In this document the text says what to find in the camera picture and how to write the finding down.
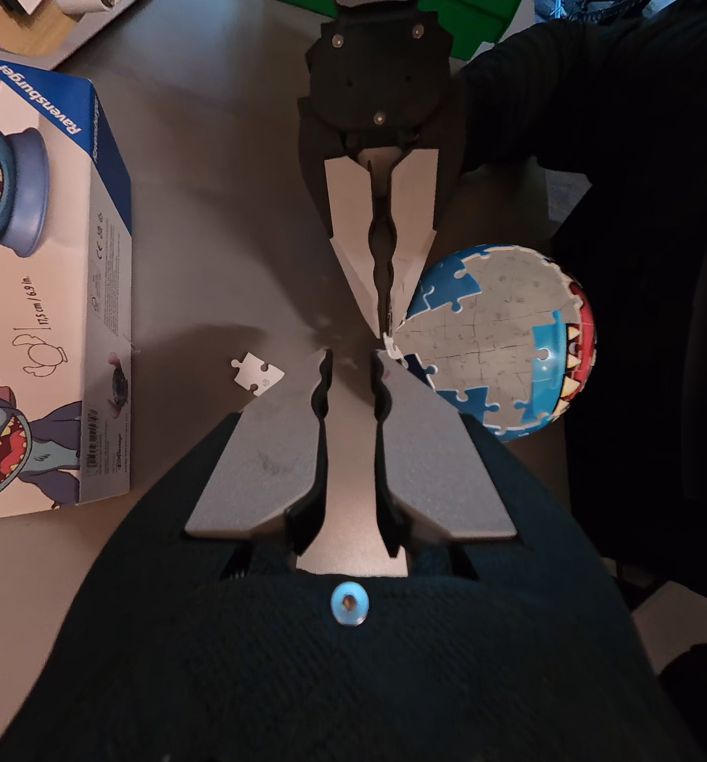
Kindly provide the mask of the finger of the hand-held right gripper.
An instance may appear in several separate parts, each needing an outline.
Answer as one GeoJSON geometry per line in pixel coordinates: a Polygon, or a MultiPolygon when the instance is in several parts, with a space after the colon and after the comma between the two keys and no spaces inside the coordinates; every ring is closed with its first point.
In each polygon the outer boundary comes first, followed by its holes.
{"type": "Polygon", "coordinates": [[[464,143],[464,114],[438,114],[391,169],[388,218],[395,231],[395,249],[385,328],[390,337],[403,322],[416,292],[436,226],[458,180],[464,143]]]}
{"type": "Polygon", "coordinates": [[[301,174],[359,311],[373,334],[389,332],[389,147],[340,132],[299,104],[301,174]]]}

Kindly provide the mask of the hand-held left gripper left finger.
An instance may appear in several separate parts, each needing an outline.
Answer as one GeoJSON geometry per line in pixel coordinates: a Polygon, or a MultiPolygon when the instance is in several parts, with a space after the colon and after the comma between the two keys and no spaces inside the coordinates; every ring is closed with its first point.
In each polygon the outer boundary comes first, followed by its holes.
{"type": "Polygon", "coordinates": [[[301,556],[323,526],[333,355],[322,349],[244,408],[191,513],[191,537],[276,541],[301,556]]]}

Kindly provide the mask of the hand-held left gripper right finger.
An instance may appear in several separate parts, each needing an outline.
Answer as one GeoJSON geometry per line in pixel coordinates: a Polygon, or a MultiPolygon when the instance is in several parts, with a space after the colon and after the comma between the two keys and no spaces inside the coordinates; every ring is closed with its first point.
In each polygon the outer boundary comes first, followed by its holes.
{"type": "Polygon", "coordinates": [[[506,506],[456,408],[386,350],[372,356],[378,530],[390,557],[507,541],[506,506]]]}

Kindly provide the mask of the white puzzle piece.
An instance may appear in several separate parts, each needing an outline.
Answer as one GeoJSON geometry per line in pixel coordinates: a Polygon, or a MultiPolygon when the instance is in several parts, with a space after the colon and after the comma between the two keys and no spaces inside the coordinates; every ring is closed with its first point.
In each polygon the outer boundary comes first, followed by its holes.
{"type": "Polygon", "coordinates": [[[285,376],[285,372],[272,364],[264,362],[260,357],[247,352],[242,360],[231,360],[235,370],[234,382],[246,391],[258,397],[275,386],[285,376]]]}

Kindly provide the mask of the blue puzzle ball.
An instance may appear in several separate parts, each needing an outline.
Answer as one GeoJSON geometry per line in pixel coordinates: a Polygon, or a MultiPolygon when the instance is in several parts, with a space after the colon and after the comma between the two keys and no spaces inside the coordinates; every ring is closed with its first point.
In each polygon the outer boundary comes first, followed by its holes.
{"type": "Polygon", "coordinates": [[[490,245],[429,267],[386,346],[506,443],[566,412],[595,364],[596,339],[575,279],[534,249],[490,245]]]}

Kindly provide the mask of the person's right forearm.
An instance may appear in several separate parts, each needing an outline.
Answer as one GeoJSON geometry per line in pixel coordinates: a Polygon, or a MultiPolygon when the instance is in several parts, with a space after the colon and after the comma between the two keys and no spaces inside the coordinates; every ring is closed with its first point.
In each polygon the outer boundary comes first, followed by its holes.
{"type": "Polygon", "coordinates": [[[550,21],[459,70],[462,172],[537,157],[596,178],[654,137],[681,157],[707,147],[707,2],[675,2],[609,26],[550,21]]]}

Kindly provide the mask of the cartoon puzzle box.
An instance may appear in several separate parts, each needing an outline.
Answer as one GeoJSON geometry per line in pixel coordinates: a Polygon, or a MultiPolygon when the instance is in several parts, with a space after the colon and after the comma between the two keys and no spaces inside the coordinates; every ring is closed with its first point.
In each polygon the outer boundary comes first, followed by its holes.
{"type": "Polygon", "coordinates": [[[0,60],[0,518],[130,489],[131,217],[92,82],[0,60]]]}

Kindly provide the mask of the green plastic bin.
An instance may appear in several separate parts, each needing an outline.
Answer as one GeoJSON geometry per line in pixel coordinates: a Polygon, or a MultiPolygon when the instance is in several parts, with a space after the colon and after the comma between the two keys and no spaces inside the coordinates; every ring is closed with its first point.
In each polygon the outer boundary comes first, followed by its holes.
{"type": "Polygon", "coordinates": [[[453,36],[451,57],[469,61],[482,43],[497,43],[517,13],[520,1],[418,1],[422,12],[436,12],[453,36]]]}

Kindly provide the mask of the person's dark clothing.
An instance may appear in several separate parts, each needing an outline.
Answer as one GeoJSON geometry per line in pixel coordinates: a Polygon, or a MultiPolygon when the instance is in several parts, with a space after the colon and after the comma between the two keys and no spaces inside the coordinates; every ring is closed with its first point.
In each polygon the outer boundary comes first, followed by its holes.
{"type": "Polygon", "coordinates": [[[597,334],[585,397],[565,419],[574,516],[602,554],[707,588],[707,501],[682,477],[707,164],[654,161],[594,184],[553,245],[585,290],[597,334]]]}

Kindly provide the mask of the white stand base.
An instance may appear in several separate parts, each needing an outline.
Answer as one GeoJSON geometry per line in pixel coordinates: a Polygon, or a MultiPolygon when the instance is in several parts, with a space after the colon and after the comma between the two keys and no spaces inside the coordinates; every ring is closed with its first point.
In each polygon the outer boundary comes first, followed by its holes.
{"type": "Polygon", "coordinates": [[[118,20],[130,8],[138,5],[138,1],[118,1],[110,10],[104,12],[88,12],[80,17],[71,17],[76,24],[71,29],[65,40],[49,59],[45,66],[47,70],[55,70],[82,46],[92,40],[97,34],[118,20]]]}

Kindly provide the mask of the wooden document board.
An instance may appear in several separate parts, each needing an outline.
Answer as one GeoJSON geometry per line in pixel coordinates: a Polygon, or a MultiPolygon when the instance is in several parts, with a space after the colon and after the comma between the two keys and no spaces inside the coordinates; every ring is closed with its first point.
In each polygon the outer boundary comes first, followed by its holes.
{"type": "Polygon", "coordinates": [[[83,21],[108,21],[116,1],[0,1],[0,53],[50,55],[83,21]]]}

